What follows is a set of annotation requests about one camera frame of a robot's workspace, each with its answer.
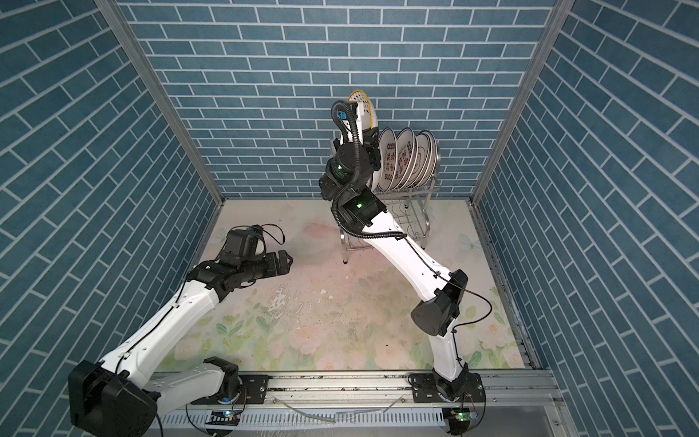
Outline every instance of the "patterned plate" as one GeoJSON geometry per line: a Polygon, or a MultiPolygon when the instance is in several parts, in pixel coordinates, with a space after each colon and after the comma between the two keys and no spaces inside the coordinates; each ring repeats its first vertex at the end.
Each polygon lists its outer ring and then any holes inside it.
{"type": "Polygon", "coordinates": [[[379,135],[379,150],[381,152],[379,189],[386,191],[396,174],[396,134],[392,129],[384,129],[379,135]]]}
{"type": "Polygon", "coordinates": [[[406,127],[396,137],[396,175],[389,189],[396,189],[403,181],[403,176],[408,171],[408,164],[412,157],[412,148],[415,144],[415,134],[412,129],[406,127]]]}
{"type": "Polygon", "coordinates": [[[432,132],[430,131],[422,131],[420,134],[427,136],[427,138],[430,140],[430,156],[427,167],[425,168],[425,174],[422,176],[422,179],[419,181],[416,187],[421,187],[424,185],[425,182],[430,179],[432,173],[434,173],[435,167],[439,165],[439,147],[437,146],[437,140],[435,140],[434,135],[432,135],[432,132]]]}
{"type": "Polygon", "coordinates": [[[417,163],[417,141],[415,140],[415,133],[412,135],[412,147],[410,148],[410,161],[408,162],[408,167],[405,169],[405,174],[403,178],[398,183],[396,189],[408,188],[408,181],[410,181],[410,176],[415,170],[415,164],[417,163]]]}
{"type": "Polygon", "coordinates": [[[364,91],[362,91],[361,89],[353,91],[347,98],[347,101],[356,101],[364,103],[364,112],[362,114],[359,114],[359,116],[361,117],[362,129],[367,130],[372,127],[377,127],[379,125],[379,122],[376,118],[376,112],[374,112],[374,107],[371,106],[369,97],[366,95],[364,91]]]}
{"type": "Polygon", "coordinates": [[[432,142],[430,138],[425,135],[425,133],[420,133],[415,136],[415,142],[417,143],[417,160],[415,162],[415,169],[413,169],[410,179],[408,179],[408,184],[406,187],[414,188],[419,187],[422,178],[427,172],[428,165],[430,163],[430,151],[432,142]]]}

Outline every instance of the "metal trim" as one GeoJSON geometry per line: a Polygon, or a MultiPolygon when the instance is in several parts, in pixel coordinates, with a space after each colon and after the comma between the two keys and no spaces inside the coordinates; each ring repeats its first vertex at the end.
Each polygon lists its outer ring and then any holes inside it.
{"type": "Polygon", "coordinates": [[[216,223],[218,222],[218,217],[221,215],[221,211],[223,211],[223,205],[225,204],[225,201],[221,205],[216,205],[216,209],[214,210],[213,216],[211,216],[211,220],[209,221],[209,224],[206,225],[206,230],[204,231],[204,234],[201,236],[201,240],[199,240],[199,245],[196,248],[196,252],[194,253],[194,256],[192,257],[192,265],[196,266],[199,264],[201,261],[201,255],[203,255],[204,250],[206,249],[206,244],[209,242],[209,238],[211,238],[211,234],[213,234],[214,229],[216,228],[216,223]]]}
{"type": "Polygon", "coordinates": [[[175,110],[170,98],[168,97],[163,84],[158,79],[155,74],[155,70],[148,61],[148,58],[140,46],[138,39],[134,31],[129,26],[124,13],[122,12],[119,5],[117,5],[116,0],[95,0],[95,4],[102,12],[102,16],[109,24],[109,27],[114,32],[117,40],[121,44],[122,48],[126,52],[127,56],[131,60],[136,72],[140,76],[140,79],[145,84],[151,97],[158,105],[160,111],[163,113],[163,117],[168,122],[168,125],[173,130],[175,136],[180,142],[182,149],[187,153],[187,156],[192,161],[194,169],[199,174],[199,177],[204,182],[204,185],[211,193],[214,201],[218,206],[223,205],[223,194],[218,187],[218,184],[214,180],[211,172],[206,168],[204,160],[201,158],[199,151],[189,135],[185,124],[182,122],[180,115],[175,110]]]}
{"type": "Polygon", "coordinates": [[[541,368],[541,359],[536,353],[534,348],[534,343],[526,330],[526,325],[524,319],[521,316],[521,312],[517,308],[517,303],[514,301],[514,296],[512,295],[512,289],[510,288],[507,277],[503,272],[503,268],[500,264],[498,255],[496,254],[490,235],[488,234],[488,229],[485,227],[485,223],[480,215],[480,211],[476,205],[471,201],[466,201],[468,203],[468,210],[471,212],[471,218],[473,219],[473,224],[476,228],[478,238],[481,242],[481,247],[483,248],[483,253],[488,260],[488,265],[490,265],[490,270],[493,272],[493,279],[495,280],[495,285],[498,290],[501,291],[501,300],[503,306],[505,307],[505,314],[510,322],[512,331],[515,333],[515,337],[522,340],[524,344],[524,349],[529,356],[530,365],[533,368],[541,368]]]}
{"type": "MultiPolygon", "coordinates": [[[[491,406],[562,406],[563,397],[550,370],[508,369],[482,370],[488,407],[491,406]]],[[[249,409],[279,408],[284,401],[295,408],[405,408],[415,406],[447,407],[457,403],[441,399],[433,403],[415,403],[409,373],[426,371],[308,371],[308,372],[240,372],[241,375],[269,375],[267,394],[261,405],[249,409]]],[[[196,405],[190,410],[211,406],[196,405]]]]}
{"type": "Polygon", "coordinates": [[[476,182],[473,194],[471,195],[471,201],[474,205],[477,205],[481,197],[483,197],[485,188],[488,185],[490,178],[493,176],[493,172],[500,161],[500,157],[503,155],[505,148],[507,147],[507,142],[510,140],[514,127],[519,121],[519,116],[524,110],[524,105],[529,99],[529,95],[531,94],[532,89],[534,89],[534,85],[536,85],[536,80],[539,78],[541,71],[544,69],[544,63],[546,62],[546,59],[548,59],[551,49],[554,47],[556,38],[558,38],[561,28],[563,27],[563,23],[568,17],[568,13],[570,12],[574,2],[575,0],[558,0],[551,11],[551,15],[549,16],[549,19],[546,22],[546,27],[544,28],[544,33],[541,35],[541,41],[539,41],[536,49],[534,50],[534,54],[529,61],[527,71],[525,72],[522,82],[517,89],[517,94],[512,100],[512,106],[510,106],[510,110],[507,112],[507,117],[500,128],[498,137],[495,139],[493,149],[491,150],[488,159],[486,159],[485,165],[483,166],[483,171],[476,182]]]}

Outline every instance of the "pink floral pattern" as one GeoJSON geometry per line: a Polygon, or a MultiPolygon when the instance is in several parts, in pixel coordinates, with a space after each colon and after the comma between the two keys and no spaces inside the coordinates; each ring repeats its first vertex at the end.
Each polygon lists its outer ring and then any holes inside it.
{"type": "MultiPolygon", "coordinates": [[[[432,201],[428,252],[468,275],[493,313],[459,327],[456,342],[471,368],[522,367],[517,344],[464,201],[432,201]]],[[[243,371],[376,370],[432,367],[428,337],[410,319],[419,299],[410,283],[376,250],[352,252],[343,264],[339,233],[324,201],[230,201],[202,259],[220,250],[226,230],[240,224],[279,224],[294,257],[289,275],[260,280],[231,293],[173,348],[158,371],[183,371],[218,356],[243,371]]],[[[459,322],[488,307],[466,295],[459,322]]]]}

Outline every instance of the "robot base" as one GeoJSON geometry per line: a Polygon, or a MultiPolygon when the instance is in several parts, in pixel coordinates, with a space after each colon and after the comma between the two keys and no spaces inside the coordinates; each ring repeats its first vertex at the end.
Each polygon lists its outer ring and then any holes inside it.
{"type": "Polygon", "coordinates": [[[412,400],[415,403],[434,403],[442,400],[458,402],[464,400],[464,394],[467,401],[485,400],[480,375],[471,373],[466,368],[453,381],[447,381],[432,370],[432,373],[411,373],[408,382],[412,385],[412,400]]]}

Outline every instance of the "black motor housing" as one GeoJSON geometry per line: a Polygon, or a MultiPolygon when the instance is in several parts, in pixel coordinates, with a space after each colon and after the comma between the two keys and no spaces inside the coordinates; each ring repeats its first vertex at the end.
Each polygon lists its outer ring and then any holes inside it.
{"type": "Polygon", "coordinates": [[[441,290],[436,290],[432,299],[420,301],[410,312],[412,321],[431,336],[444,336],[449,323],[459,316],[459,304],[468,276],[460,269],[449,276],[449,282],[441,290]]]}

